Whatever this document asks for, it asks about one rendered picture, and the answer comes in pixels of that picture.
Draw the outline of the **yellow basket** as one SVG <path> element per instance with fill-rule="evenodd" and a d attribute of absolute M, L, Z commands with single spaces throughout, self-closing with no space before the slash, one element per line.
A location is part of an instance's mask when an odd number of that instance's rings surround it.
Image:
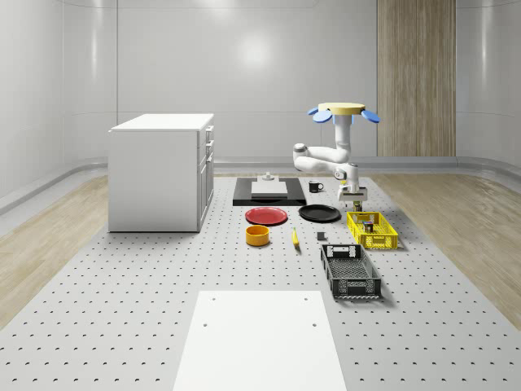
<path fill-rule="evenodd" d="M 364 221 L 374 223 L 373 233 L 364 232 Z M 398 234 L 380 212 L 347 212 L 347 225 L 356 243 L 365 248 L 397 248 Z"/>

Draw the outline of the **black plate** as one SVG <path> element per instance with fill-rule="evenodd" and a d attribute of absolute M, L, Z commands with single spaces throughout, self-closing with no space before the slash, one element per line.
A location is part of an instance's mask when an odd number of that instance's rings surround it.
<path fill-rule="evenodd" d="M 341 219 L 337 208 L 324 204 L 308 204 L 299 208 L 299 215 L 306 221 L 328 223 Z"/>

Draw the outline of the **dark grey basket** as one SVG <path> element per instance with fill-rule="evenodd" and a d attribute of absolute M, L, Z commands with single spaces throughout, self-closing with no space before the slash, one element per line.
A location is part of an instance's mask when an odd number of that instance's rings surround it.
<path fill-rule="evenodd" d="M 333 297 L 381 296 L 381 276 L 360 244 L 323 244 L 321 258 Z"/>

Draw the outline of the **white board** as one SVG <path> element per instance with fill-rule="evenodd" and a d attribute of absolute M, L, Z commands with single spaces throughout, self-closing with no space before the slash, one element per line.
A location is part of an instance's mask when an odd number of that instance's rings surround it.
<path fill-rule="evenodd" d="M 346 391 L 319 291 L 202 291 L 173 391 Z"/>

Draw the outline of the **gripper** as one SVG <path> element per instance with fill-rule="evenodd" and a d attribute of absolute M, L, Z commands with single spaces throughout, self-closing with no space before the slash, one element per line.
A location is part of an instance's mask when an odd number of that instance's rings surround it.
<path fill-rule="evenodd" d="M 367 188 L 360 187 L 358 192 L 350 192 L 347 185 L 340 185 L 338 191 L 338 200 L 347 203 L 348 201 L 362 202 L 367 201 Z"/>

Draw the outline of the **yellow bowl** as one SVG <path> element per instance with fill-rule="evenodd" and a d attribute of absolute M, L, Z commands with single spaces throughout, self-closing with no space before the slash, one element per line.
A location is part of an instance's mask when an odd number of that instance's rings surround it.
<path fill-rule="evenodd" d="M 261 247 L 269 242 L 269 228 L 262 225 L 252 225 L 246 229 L 246 243 Z"/>

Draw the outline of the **white cabinet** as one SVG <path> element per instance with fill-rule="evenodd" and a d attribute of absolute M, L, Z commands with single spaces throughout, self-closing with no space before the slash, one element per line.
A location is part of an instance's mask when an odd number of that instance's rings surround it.
<path fill-rule="evenodd" d="M 213 118 L 143 114 L 109 131 L 110 231 L 200 231 L 213 195 Z"/>

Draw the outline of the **red plate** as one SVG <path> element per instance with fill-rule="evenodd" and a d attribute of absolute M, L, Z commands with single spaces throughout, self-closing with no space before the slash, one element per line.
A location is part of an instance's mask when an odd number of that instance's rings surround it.
<path fill-rule="evenodd" d="M 287 213 L 275 207 L 257 207 L 245 213 L 248 222 L 254 225 L 276 226 L 287 220 Z"/>

